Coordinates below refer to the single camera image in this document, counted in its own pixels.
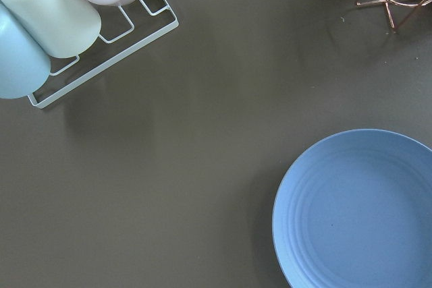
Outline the blue plate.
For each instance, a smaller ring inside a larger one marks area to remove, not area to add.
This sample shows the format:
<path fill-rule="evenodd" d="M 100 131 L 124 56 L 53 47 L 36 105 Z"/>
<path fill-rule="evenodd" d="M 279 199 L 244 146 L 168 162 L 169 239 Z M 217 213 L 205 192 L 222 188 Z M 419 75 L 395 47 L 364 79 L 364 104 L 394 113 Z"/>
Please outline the blue plate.
<path fill-rule="evenodd" d="M 284 175 L 272 234 L 291 287 L 430 287 L 431 149 L 382 129 L 320 140 Z"/>

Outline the mint green cup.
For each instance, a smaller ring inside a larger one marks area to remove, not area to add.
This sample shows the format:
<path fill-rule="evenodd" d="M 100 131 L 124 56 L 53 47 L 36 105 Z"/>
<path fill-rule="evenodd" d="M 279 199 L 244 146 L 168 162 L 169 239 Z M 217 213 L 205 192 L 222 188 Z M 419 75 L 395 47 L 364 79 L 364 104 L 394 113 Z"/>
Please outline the mint green cup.
<path fill-rule="evenodd" d="M 1 0 L 45 52 L 75 57 L 93 45 L 101 17 L 87 0 Z"/>

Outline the light blue cup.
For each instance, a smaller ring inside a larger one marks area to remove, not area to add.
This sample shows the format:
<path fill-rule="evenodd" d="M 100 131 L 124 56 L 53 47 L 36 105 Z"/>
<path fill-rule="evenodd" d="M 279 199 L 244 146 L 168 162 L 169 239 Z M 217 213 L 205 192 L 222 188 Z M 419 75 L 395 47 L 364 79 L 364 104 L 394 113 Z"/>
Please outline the light blue cup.
<path fill-rule="evenodd" d="M 1 98 L 28 96 L 47 81 L 50 71 L 48 55 L 1 5 Z"/>

